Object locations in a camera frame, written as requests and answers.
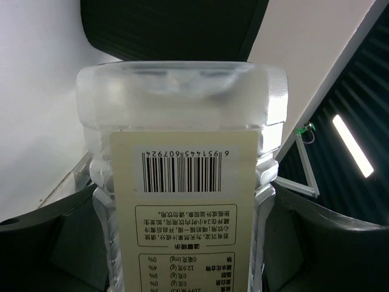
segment cable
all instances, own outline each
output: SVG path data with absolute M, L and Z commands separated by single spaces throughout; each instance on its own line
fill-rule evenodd
M 312 129 L 309 130 L 309 132 L 310 132 L 311 135 L 312 135 L 312 140 L 306 142 L 306 141 L 304 141 L 304 139 L 303 139 L 303 143 L 304 143 L 304 144 L 312 144 L 313 142 L 315 142 L 315 134 L 314 134 L 314 132 L 312 131 Z

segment transparent bottle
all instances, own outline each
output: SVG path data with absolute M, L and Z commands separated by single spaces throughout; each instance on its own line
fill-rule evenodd
M 77 105 L 90 166 L 95 210 L 102 223 L 109 279 L 124 292 L 115 215 L 110 134 L 116 131 L 257 131 L 249 291 L 261 291 L 264 227 L 274 203 L 270 182 L 278 164 L 287 110 L 284 70 L 240 62 L 135 61 L 84 68 Z

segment black object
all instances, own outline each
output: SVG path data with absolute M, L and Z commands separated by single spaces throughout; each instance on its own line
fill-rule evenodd
M 389 6 L 309 119 L 315 142 L 306 145 L 323 207 L 359 220 L 389 225 Z M 365 178 L 332 120 L 342 117 L 373 166 Z M 279 175 L 306 184 L 294 144 Z
M 98 292 L 108 267 L 95 186 L 0 223 L 0 291 Z
M 269 291 L 389 291 L 389 226 L 275 188 L 264 244 Z
M 122 60 L 246 61 L 269 0 L 81 0 L 89 42 Z

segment metal frame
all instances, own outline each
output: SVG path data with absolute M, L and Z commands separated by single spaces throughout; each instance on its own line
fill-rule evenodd
M 300 159 L 303 164 L 304 174 L 306 177 L 306 181 L 308 182 L 308 186 L 280 177 L 276 178 L 275 182 L 286 189 L 294 190 L 295 192 L 299 192 L 304 195 L 317 198 L 320 195 L 320 192 L 318 190 L 311 163 L 309 162 L 308 154 L 306 152 L 303 139 L 299 135 L 297 135 L 296 144 L 298 154 L 300 155 Z

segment black panel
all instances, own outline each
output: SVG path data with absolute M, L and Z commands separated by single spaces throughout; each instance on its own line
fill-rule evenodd
M 89 42 L 122 60 L 246 61 L 268 0 L 81 0 Z
M 332 124 L 339 114 L 374 173 L 364 178 Z M 338 213 L 389 224 L 389 10 L 385 9 L 310 119 L 316 140 L 306 145 L 320 189 L 315 201 Z M 297 180 L 292 147 L 280 164 L 283 177 Z

